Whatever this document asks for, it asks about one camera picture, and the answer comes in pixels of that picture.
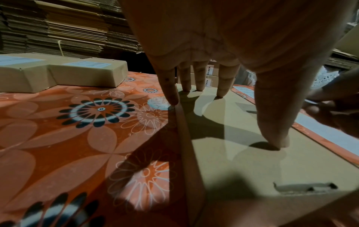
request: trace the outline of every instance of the hand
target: hand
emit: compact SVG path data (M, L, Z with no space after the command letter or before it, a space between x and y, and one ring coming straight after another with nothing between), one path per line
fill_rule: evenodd
M190 89L204 89L205 65L220 65L217 95L230 89L239 63L257 74L257 119L276 147L288 131L314 77L325 63L356 0L120 0L124 14L175 105L174 68Z
M320 89L309 92L307 99L319 105L305 104L304 109L319 123L359 138L359 68L335 78Z

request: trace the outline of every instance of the yellow strap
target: yellow strap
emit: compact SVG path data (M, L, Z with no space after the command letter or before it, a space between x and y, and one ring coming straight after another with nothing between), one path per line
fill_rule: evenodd
M59 45L61 55L64 57L64 53L62 52L61 44L60 44L60 43L61 43L61 40L58 40L57 43L58 43L58 45Z

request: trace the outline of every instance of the black and white flower print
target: black and white flower print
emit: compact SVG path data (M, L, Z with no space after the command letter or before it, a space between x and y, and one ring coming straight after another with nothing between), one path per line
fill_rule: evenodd
M18 222L5 221L0 223L0 227L102 227L105 224L104 216L92 218L96 212L99 202L90 202L81 208L87 198L87 193L83 192L76 196L69 204L65 205L68 194L59 195L51 203L48 209L44 209L42 202L37 202L29 207L22 219Z
M93 101L83 100L81 104L71 104L70 109L60 110L64 115L58 116L57 119L67 119L62 124L70 125L77 123L76 128L83 128L89 124L94 127L101 127L106 122L117 123L121 117L129 117L129 112L135 111L134 104L121 98L105 99L95 98Z

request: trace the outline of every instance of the patterned tablecloth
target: patterned tablecloth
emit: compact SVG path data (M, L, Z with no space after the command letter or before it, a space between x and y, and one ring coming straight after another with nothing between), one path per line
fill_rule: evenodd
M156 75L0 93L0 110L0 227L187 226L175 112Z

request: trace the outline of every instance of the white label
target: white label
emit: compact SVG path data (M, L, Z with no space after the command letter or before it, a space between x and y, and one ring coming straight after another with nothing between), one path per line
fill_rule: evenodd
M212 79L206 78L205 86L206 86L206 87L210 87L210 86L211 86L211 81L212 81Z
M43 61L43 60L42 59L34 59L34 58L22 58L22 57L0 55L0 66L15 65L15 64L35 62L35 61Z
M207 65L207 75L211 76L213 74L214 65Z
M234 88L243 92L249 97L254 98L254 91L252 91L251 89L240 86L234 86ZM307 115L302 113L298 113L295 122L320 135L324 139L329 140L330 142L359 156L359 139L349 136L340 130L328 127L326 125L322 125L315 119L308 117Z
M80 67L88 67L88 68L104 68L111 64L109 63L101 63L101 62L93 62L93 61L78 61L78 62L71 62L62 65L69 65L69 66L80 66Z

